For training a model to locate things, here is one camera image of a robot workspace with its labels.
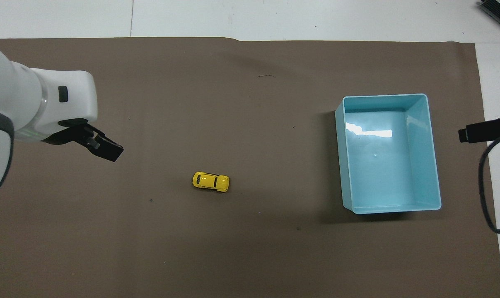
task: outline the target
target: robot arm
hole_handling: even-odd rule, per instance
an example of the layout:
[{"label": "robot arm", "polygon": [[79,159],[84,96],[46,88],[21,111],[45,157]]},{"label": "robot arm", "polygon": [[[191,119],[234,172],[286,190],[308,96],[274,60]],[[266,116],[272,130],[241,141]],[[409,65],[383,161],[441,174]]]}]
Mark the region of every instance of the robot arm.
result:
[{"label": "robot arm", "polygon": [[75,141],[96,156],[117,160],[123,147],[88,124],[95,120],[91,74],[28,68],[0,52],[0,186],[9,170],[13,139],[55,145]]}]

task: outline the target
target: brown paper sheet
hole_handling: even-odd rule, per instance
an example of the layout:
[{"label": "brown paper sheet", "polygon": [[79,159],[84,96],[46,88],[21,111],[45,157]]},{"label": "brown paper sheet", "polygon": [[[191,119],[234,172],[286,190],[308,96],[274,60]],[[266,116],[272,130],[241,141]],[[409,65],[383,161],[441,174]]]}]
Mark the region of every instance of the brown paper sheet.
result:
[{"label": "brown paper sheet", "polygon": [[[112,163],[74,143],[15,143],[0,297],[500,297],[477,191],[485,145],[457,134],[483,121],[472,44],[32,39],[0,50],[90,72],[94,125],[125,147]],[[333,111],[344,96],[403,93],[428,95],[443,206],[354,215],[341,206]],[[195,171],[229,175],[229,191],[194,188]]]}]

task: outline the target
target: black cable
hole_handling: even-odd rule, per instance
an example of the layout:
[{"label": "black cable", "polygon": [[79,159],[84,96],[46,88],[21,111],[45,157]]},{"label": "black cable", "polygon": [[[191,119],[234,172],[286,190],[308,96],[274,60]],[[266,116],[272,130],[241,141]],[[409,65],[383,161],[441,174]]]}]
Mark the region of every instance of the black cable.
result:
[{"label": "black cable", "polygon": [[494,140],[487,147],[487,149],[483,151],[483,154],[480,158],[480,163],[478,164],[478,188],[480,191],[480,203],[483,215],[485,216],[485,221],[487,222],[487,225],[493,232],[500,234],[500,228],[495,227],[493,221],[491,221],[491,216],[489,215],[489,211],[487,211],[487,203],[485,202],[485,191],[483,190],[483,165],[485,164],[485,159],[487,158],[487,154],[489,154],[489,152],[493,149],[493,147],[495,147],[498,143],[500,143],[500,137]]}]

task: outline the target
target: blue bin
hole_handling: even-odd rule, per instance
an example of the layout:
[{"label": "blue bin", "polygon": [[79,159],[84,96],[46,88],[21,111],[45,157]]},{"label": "blue bin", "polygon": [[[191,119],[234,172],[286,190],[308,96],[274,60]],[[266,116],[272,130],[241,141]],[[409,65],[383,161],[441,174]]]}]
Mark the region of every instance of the blue bin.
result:
[{"label": "blue bin", "polygon": [[335,119],[344,207],[357,214],[441,208],[426,95],[347,96]]}]

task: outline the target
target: yellow toy car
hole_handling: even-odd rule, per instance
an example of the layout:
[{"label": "yellow toy car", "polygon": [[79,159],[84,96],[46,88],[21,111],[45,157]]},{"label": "yellow toy car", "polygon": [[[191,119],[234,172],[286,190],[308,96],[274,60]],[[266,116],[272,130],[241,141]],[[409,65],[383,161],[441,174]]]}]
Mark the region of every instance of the yellow toy car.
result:
[{"label": "yellow toy car", "polygon": [[196,172],[193,176],[193,185],[198,188],[216,189],[226,192],[229,187],[229,177],[205,172]]}]

